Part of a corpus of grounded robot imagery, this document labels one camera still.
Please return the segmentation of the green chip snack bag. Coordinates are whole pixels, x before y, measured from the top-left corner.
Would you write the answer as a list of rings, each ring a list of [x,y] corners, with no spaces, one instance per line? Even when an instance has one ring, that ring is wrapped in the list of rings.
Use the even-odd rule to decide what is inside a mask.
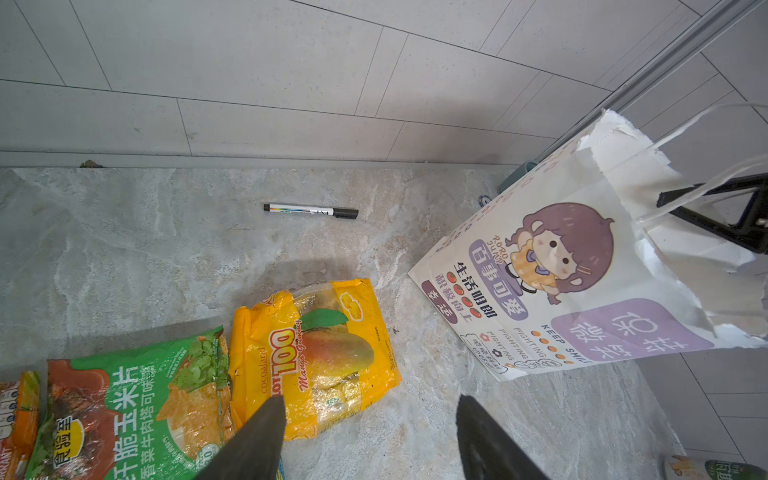
[[[28,479],[192,479],[235,435],[220,327],[47,363]]]

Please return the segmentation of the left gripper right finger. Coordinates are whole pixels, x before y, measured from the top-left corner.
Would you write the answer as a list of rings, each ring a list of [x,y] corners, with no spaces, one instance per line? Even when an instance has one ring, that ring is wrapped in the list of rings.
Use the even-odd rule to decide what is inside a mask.
[[[467,480],[549,479],[474,397],[460,396],[456,425]]]

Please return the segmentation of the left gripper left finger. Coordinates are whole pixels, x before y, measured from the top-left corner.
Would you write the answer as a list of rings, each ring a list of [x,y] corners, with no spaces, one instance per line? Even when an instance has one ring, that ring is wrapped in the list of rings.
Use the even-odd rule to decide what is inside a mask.
[[[284,479],[281,450],[285,428],[284,399],[271,397],[194,479]]]

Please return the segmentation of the white printed paper bag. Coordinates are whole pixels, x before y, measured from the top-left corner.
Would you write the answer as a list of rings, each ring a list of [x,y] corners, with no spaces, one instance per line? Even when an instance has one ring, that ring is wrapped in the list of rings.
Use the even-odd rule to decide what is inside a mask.
[[[695,226],[659,143],[599,119],[449,235],[410,278],[499,381],[767,344],[747,248]]]

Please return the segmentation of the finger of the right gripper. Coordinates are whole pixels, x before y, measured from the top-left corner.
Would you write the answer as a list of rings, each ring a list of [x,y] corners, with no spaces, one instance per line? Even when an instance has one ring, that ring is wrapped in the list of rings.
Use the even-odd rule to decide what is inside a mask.
[[[728,180],[668,215],[754,254],[766,254],[767,174]]]

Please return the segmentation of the pink orange candy bag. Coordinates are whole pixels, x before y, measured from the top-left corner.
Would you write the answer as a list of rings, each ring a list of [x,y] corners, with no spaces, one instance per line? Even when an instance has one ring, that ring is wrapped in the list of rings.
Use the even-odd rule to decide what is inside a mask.
[[[35,371],[1,383],[1,480],[25,478],[37,438],[40,390]]]

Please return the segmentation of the yellow snack package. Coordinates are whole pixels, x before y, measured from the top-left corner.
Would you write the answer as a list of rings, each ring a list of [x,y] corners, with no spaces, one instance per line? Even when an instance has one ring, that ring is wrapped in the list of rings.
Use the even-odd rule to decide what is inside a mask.
[[[368,279],[282,290],[235,311],[229,353],[237,427],[271,397],[286,440],[310,439],[381,400],[399,371]]]

